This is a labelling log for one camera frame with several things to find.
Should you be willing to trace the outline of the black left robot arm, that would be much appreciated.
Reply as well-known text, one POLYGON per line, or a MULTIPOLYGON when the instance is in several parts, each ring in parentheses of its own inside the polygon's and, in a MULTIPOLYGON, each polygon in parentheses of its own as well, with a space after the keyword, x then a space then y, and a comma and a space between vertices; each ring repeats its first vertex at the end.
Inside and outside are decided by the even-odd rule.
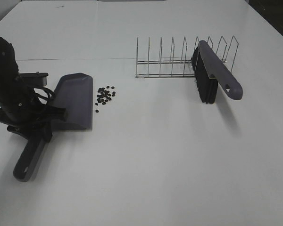
POLYGON ((64 121, 67 116, 65 108, 50 105, 55 93, 33 81, 45 77, 46 73, 20 74, 13 45, 0 37, 0 122, 24 137, 36 133, 49 142, 51 121, 64 121))

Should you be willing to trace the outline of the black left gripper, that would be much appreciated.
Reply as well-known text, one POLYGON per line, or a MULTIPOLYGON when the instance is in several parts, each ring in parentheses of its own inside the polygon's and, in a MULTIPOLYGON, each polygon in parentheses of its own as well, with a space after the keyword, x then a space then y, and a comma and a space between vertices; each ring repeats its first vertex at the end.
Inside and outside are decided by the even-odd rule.
POLYGON ((7 131, 29 139, 31 134, 51 133, 51 120, 67 120, 66 108, 49 106, 54 92, 46 87, 26 83, 10 90, 0 102, 0 122, 7 124, 7 131))

